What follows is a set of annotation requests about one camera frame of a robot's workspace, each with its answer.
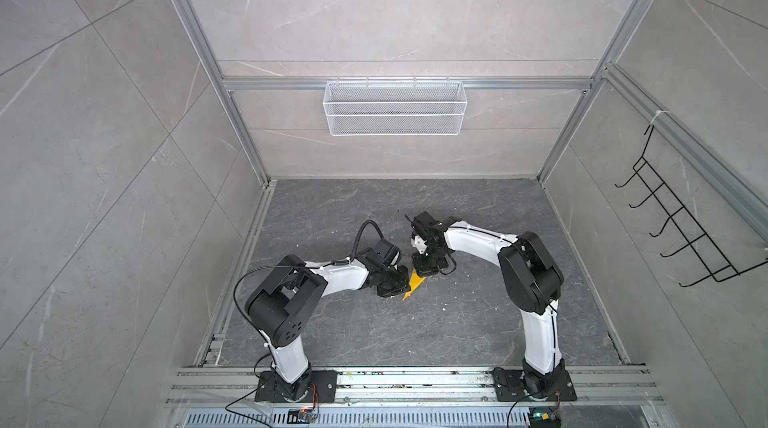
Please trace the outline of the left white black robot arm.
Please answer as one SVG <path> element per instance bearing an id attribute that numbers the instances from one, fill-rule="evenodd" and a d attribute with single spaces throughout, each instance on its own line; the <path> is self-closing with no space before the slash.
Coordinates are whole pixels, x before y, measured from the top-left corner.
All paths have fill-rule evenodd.
<path id="1" fill-rule="evenodd" d="M 257 396 L 270 390 L 288 401 L 301 401 L 312 392 L 312 365 L 302 335 L 324 297 L 373 288 L 382 298 L 410 290 L 408 269 L 399 265 L 398 252 L 379 255 L 368 249 L 355 259 L 326 263 L 284 257 L 237 307 L 241 316 L 267 344 L 270 371 L 262 376 Z"/>

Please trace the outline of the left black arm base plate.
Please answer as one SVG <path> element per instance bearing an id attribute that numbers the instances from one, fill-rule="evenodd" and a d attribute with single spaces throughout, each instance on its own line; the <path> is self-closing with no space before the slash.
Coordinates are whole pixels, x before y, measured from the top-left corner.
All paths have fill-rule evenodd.
<path id="1" fill-rule="evenodd" d="M 309 368 L 293 383 L 286 382 L 275 369 L 263 371 L 254 395 L 256 402 L 333 403 L 339 373 L 334 370 Z"/>

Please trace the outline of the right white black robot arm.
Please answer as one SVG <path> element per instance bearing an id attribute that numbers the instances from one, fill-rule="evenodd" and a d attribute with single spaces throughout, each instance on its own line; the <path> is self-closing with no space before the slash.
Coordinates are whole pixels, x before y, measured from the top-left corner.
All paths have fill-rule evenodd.
<path id="1" fill-rule="evenodd" d="M 410 220 L 415 275 L 452 273 L 455 252 L 499 268 L 505 292 L 520 310 L 525 354 L 522 382 L 528 395 L 545 399 L 566 375 L 558 341 L 557 308 L 564 276 L 533 232 L 502 234 L 450 217 L 438 221 L 426 212 Z"/>

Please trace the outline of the yellow square paper sheet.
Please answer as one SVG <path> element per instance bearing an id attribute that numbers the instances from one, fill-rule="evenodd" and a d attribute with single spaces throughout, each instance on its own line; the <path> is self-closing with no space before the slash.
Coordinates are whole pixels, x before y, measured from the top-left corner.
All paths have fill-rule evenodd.
<path id="1" fill-rule="evenodd" d="M 410 279 L 409 279 L 409 286 L 407 291 L 405 292 L 403 299 L 408 299 L 417 288 L 419 288 L 422 283 L 426 280 L 425 277 L 422 277 L 416 270 L 414 270 L 411 273 Z"/>

